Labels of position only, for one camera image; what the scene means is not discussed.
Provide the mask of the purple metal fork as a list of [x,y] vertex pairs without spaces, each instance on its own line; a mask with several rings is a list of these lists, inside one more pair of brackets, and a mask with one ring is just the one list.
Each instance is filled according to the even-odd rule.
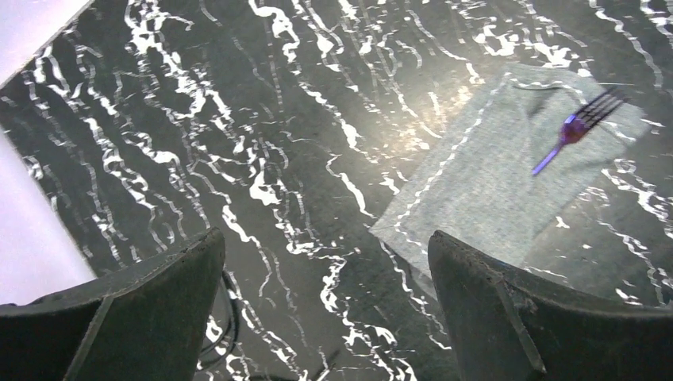
[[532,169],[532,176],[539,175],[566,146],[579,143],[594,127],[628,100],[616,86],[613,86],[577,109],[563,122],[556,145]]

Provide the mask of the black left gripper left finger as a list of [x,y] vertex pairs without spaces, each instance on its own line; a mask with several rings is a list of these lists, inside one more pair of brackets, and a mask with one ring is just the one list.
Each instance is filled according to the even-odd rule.
[[2,379],[192,379],[224,262],[214,228],[179,251],[3,305]]

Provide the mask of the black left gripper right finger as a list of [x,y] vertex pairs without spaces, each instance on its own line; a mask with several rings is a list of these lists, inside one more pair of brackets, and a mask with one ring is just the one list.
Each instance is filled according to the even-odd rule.
[[462,380],[669,380],[672,312],[559,285],[436,231],[436,297]]

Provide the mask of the grey fabric napkin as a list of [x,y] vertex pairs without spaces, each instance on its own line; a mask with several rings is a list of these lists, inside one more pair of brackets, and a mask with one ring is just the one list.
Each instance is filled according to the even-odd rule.
[[535,237],[649,131],[644,111],[625,104],[534,175],[562,124],[602,92],[572,71],[507,63],[475,92],[371,233],[427,291],[427,245],[437,230],[521,264]]

